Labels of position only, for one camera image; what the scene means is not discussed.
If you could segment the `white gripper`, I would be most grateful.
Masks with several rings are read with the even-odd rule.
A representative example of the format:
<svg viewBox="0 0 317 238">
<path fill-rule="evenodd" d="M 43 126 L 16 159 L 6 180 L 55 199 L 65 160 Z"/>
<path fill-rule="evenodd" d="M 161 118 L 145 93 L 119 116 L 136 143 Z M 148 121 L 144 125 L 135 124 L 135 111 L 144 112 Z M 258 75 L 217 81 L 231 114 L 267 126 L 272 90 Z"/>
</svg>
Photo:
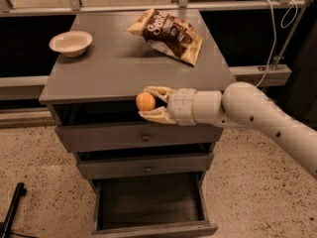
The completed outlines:
<svg viewBox="0 0 317 238">
<path fill-rule="evenodd" d="M 189 126 L 196 124 L 193 118 L 195 89 L 173 90 L 165 86 L 147 86 L 143 92 L 167 103 L 167 109 L 162 106 L 151 111 L 139 111 L 139 115 L 145 120 L 165 125 L 176 123 L 181 126 Z"/>
</svg>

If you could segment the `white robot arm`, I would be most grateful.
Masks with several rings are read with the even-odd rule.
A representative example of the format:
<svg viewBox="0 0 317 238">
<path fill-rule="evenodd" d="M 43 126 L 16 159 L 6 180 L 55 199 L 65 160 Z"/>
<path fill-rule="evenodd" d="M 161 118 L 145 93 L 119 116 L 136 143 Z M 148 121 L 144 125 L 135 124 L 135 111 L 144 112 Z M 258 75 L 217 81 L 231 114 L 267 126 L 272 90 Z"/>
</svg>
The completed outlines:
<svg viewBox="0 0 317 238">
<path fill-rule="evenodd" d="M 317 131 L 284 113 L 252 84 L 235 82 L 223 92 L 148 86 L 136 105 L 142 118 L 155 123 L 256 129 L 317 179 Z"/>
</svg>

